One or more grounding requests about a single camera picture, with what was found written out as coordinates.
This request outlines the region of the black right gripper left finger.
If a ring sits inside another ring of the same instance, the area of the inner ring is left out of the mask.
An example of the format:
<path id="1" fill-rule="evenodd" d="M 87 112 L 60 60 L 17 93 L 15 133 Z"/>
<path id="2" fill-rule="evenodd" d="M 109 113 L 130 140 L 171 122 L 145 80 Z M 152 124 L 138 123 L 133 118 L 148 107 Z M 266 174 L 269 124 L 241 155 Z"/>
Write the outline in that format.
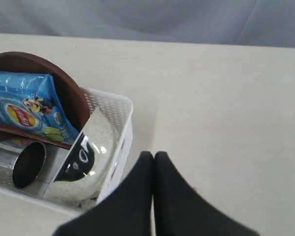
<path id="1" fill-rule="evenodd" d="M 58 226 L 56 236 L 151 235 L 153 156 L 142 151 L 122 183 L 104 200 Z"/>

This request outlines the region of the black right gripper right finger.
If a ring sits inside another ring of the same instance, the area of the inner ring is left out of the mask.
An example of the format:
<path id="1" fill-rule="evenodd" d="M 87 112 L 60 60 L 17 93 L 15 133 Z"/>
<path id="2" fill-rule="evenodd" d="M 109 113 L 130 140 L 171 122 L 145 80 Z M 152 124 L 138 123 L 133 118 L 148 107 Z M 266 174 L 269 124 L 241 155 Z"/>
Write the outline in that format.
<path id="1" fill-rule="evenodd" d="M 203 199 L 164 151 L 154 158 L 154 217 L 158 236 L 258 235 Z"/>

